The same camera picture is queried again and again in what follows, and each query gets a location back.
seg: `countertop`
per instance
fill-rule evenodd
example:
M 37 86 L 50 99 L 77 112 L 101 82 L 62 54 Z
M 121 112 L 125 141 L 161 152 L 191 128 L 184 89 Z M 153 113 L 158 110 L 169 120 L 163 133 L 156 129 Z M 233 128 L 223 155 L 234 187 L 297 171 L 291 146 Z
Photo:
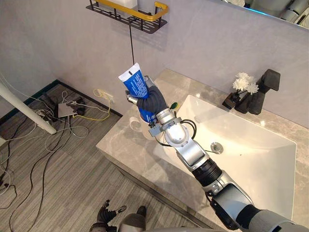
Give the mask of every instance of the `countertop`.
M 174 71 L 162 71 L 155 83 L 168 105 L 173 102 L 182 105 L 190 94 L 226 110 L 221 105 L 227 96 L 226 93 Z M 297 144 L 293 221 L 309 227 L 309 130 L 266 110 L 262 110 L 258 116 L 249 113 L 244 115 L 234 109 L 230 112 L 258 125 L 263 122 L 266 129 Z M 110 161 L 142 180 L 186 212 L 214 229 L 224 228 L 207 203 L 200 184 L 188 174 L 154 155 L 157 142 L 147 140 L 142 133 L 133 131 L 129 127 L 131 117 L 139 117 L 138 109 L 134 105 L 100 140 L 97 148 Z

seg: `wall outlet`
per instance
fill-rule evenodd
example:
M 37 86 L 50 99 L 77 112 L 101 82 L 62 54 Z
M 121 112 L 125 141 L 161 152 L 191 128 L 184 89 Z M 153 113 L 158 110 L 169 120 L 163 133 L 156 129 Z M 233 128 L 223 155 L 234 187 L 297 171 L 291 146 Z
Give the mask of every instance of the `wall outlet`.
M 114 97 L 107 92 L 103 92 L 103 98 L 105 98 L 106 100 L 110 100 L 111 102 L 114 102 Z

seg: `white sink basin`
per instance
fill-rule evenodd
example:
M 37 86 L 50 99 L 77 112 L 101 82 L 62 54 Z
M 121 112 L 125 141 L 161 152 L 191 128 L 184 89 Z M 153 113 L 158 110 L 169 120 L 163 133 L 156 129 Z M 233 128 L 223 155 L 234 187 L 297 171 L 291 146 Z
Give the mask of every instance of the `white sink basin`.
M 205 150 L 213 142 L 223 146 L 222 154 L 208 154 L 250 195 L 257 208 L 292 218 L 296 143 L 190 95 L 177 116 L 195 121 L 195 140 Z M 190 125 L 185 125 L 192 135 Z M 173 148 L 159 146 L 154 154 L 193 176 Z

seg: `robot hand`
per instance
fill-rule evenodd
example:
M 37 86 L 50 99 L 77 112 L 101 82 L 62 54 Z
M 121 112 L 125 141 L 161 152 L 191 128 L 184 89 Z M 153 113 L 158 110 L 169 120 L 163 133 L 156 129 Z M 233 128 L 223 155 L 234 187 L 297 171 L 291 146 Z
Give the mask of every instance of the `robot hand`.
M 137 105 L 139 108 L 152 112 L 154 114 L 160 113 L 162 110 L 168 108 L 165 103 L 164 97 L 158 87 L 154 84 L 149 76 L 144 76 L 144 80 L 147 85 L 149 97 L 146 99 L 135 98 L 126 91 L 126 99 Z

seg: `toothpaste tube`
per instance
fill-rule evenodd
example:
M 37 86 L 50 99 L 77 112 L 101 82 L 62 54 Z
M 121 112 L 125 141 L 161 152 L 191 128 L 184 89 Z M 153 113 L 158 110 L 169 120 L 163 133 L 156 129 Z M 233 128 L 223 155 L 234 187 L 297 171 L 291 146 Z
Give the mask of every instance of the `toothpaste tube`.
M 118 77 L 129 90 L 130 94 L 137 98 L 148 98 L 147 86 L 140 71 L 140 65 L 135 63 L 129 70 Z M 152 122 L 155 114 L 139 108 L 141 118 L 146 122 Z

